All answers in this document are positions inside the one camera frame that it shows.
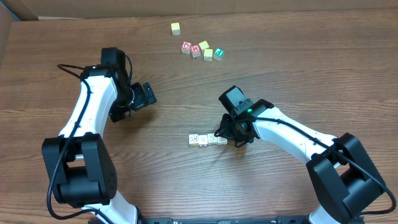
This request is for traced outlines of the far yellow block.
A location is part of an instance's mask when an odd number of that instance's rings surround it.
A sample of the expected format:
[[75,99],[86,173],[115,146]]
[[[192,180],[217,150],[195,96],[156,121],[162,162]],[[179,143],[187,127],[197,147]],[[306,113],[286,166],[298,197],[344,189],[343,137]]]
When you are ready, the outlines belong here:
[[180,35],[181,34],[181,29],[180,29],[180,23],[179,22],[171,23],[170,26],[171,26],[172,35]]

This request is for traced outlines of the red O block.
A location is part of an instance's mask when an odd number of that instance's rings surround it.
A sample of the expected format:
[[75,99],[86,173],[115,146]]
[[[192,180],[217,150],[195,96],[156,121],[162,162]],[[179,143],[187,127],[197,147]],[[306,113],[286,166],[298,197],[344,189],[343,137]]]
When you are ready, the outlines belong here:
[[183,54],[190,54],[191,53],[191,42],[183,41],[182,46],[181,46],[181,52]]

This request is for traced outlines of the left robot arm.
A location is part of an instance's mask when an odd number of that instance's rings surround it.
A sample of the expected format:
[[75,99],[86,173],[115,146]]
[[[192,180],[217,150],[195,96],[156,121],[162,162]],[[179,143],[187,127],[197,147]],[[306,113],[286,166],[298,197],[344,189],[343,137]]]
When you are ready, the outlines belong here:
[[103,141],[107,119],[116,123],[156,103],[148,83],[132,83],[132,62],[116,47],[103,48],[97,65],[80,67],[81,92],[73,113],[42,155],[49,176],[47,210],[57,220],[92,213],[100,223],[145,223],[118,191],[118,176]]

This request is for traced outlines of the yellow block upper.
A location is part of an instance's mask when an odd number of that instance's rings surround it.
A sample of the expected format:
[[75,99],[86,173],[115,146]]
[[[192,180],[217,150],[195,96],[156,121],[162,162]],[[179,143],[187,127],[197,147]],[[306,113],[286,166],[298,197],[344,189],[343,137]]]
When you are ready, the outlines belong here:
[[208,49],[208,48],[210,47],[209,44],[208,44],[208,42],[207,42],[206,40],[200,42],[198,45],[199,45],[199,47],[200,47],[200,49],[201,49],[202,52],[203,52],[205,49]]

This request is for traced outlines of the white number block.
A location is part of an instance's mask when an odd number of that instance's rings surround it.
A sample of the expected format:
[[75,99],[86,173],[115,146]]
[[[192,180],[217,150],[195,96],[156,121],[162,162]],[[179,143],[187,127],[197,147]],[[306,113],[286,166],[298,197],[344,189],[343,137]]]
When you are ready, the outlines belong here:
[[198,145],[200,147],[207,147],[208,146],[208,136],[207,135],[199,135],[198,136]]

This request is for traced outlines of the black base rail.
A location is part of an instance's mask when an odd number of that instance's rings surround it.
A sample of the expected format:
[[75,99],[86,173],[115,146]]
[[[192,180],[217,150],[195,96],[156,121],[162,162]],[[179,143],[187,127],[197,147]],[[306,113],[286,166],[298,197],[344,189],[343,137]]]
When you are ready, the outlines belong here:
[[308,224],[305,216],[279,216],[276,218],[241,218],[241,219],[172,219],[162,218],[141,218],[138,224]]

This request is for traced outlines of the white block yellow side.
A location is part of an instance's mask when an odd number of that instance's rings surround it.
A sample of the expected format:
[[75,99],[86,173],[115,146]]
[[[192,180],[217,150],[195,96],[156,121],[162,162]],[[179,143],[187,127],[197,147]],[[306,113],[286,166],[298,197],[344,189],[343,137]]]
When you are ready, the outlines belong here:
[[189,146],[199,146],[198,134],[189,134],[188,135],[188,143],[189,143]]

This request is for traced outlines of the yellow block lower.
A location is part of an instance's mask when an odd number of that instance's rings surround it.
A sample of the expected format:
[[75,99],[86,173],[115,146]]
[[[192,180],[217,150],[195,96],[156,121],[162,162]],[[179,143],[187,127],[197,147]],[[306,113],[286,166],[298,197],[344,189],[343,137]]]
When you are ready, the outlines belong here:
[[203,51],[203,59],[204,61],[212,61],[213,60],[213,50],[212,49],[205,49]]

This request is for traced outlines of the green B block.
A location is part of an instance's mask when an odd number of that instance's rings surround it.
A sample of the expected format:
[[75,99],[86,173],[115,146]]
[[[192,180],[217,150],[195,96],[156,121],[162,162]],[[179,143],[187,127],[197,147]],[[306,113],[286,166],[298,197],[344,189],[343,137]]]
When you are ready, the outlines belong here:
[[227,143],[228,143],[228,140],[226,138],[223,138],[220,136],[217,137],[217,145],[225,145]]

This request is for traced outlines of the cardboard box edge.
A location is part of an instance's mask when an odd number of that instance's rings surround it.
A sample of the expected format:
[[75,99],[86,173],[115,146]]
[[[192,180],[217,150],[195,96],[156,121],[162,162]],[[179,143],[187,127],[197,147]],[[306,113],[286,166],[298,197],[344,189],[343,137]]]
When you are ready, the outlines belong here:
[[397,0],[5,0],[21,20],[389,9]]

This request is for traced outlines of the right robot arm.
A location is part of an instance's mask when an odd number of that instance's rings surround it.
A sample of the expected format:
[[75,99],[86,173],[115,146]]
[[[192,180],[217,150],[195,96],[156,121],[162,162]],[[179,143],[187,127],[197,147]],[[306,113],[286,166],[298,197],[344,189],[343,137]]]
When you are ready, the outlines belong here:
[[253,102],[237,86],[219,101],[227,110],[215,136],[236,147],[255,139],[269,141],[307,168],[319,206],[301,217],[280,217],[278,223],[364,223],[365,210],[386,184],[360,140],[350,133],[323,134],[289,118],[266,100]]

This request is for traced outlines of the green E block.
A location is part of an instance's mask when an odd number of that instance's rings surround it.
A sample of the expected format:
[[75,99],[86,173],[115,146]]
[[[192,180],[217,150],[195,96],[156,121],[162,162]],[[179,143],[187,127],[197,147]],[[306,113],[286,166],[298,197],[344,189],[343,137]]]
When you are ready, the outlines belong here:
[[224,49],[217,48],[213,52],[213,58],[217,61],[221,61],[224,57]]

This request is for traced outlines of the white block red side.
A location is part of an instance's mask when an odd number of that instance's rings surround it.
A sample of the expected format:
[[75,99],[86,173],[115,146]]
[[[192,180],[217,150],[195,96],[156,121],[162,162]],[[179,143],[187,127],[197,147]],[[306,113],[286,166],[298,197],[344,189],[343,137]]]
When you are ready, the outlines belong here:
[[207,134],[207,139],[208,139],[208,145],[209,146],[218,144],[217,137],[214,134],[212,134],[212,133]]

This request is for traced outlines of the red W block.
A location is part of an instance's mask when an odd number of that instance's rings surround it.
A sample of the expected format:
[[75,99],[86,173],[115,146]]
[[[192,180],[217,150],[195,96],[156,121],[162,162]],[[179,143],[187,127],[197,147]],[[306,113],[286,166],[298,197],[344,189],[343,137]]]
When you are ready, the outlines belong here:
[[190,52],[193,58],[197,58],[201,55],[201,48],[198,44],[190,47]]

